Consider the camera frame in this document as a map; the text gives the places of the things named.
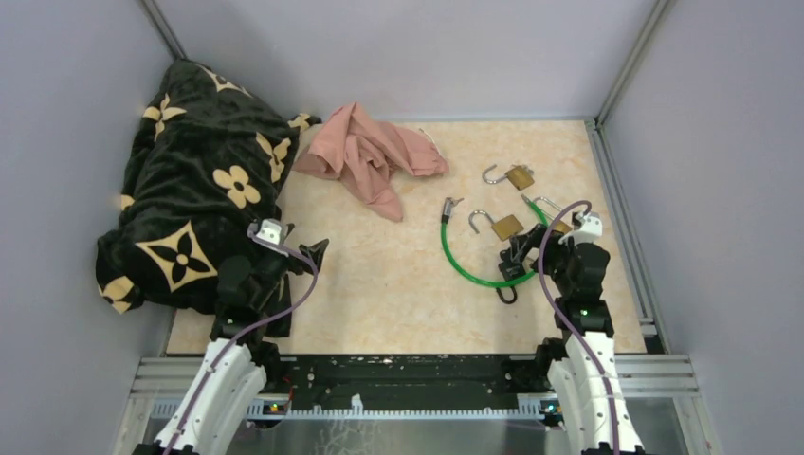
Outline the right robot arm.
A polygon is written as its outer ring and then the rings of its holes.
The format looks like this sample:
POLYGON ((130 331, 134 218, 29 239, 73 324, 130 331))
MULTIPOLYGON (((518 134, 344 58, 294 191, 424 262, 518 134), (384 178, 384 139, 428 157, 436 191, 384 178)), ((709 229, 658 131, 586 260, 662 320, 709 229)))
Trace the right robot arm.
POLYGON ((510 238, 501 254, 503 260, 519 259, 536 249, 533 271, 558 290, 552 307, 562 336, 538 346, 535 380, 557 394, 571 453, 644 454, 620 385, 612 319, 602 298, 611 256, 593 243, 562 242, 561 236, 537 224, 510 238))

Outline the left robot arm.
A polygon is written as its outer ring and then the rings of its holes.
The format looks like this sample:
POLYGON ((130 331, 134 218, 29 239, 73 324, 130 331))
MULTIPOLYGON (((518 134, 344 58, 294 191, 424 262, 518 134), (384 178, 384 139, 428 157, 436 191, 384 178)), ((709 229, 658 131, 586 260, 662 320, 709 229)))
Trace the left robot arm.
POLYGON ((215 320, 198 371, 169 422, 134 453, 223 454, 257 395, 282 385, 284 367, 277 347, 264 340, 265 331, 309 299, 314 283, 296 301, 288 300, 287 276, 308 274, 316 281, 330 244, 322 239, 311 246, 288 247, 285 240, 291 230, 275 219, 248 226, 248 239, 266 253, 256 263, 242 255, 223 262, 215 320))

